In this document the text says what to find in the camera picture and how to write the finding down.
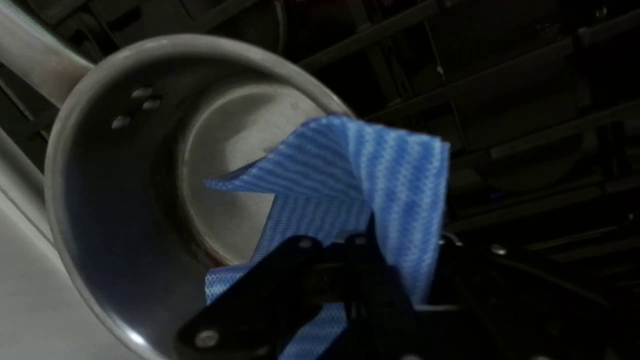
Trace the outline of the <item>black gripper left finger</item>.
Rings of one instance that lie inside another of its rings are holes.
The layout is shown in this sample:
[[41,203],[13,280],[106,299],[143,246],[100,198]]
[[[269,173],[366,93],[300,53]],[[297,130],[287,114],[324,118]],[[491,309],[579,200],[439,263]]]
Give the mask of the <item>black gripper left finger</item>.
[[193,314],[174,335],[177,360],[281,360],[328,304],[348,309],[357,235],[322,244],[289,235]]

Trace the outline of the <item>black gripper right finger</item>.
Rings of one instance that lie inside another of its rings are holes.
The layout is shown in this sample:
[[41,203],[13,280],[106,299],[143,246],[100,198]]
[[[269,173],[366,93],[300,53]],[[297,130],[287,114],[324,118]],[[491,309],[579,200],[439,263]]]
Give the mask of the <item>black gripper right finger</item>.
[[640,360],[638,304],[583,273],[502,248],[446,241],[418,305],[372,232],[359,259],[351,351],[364,360]]

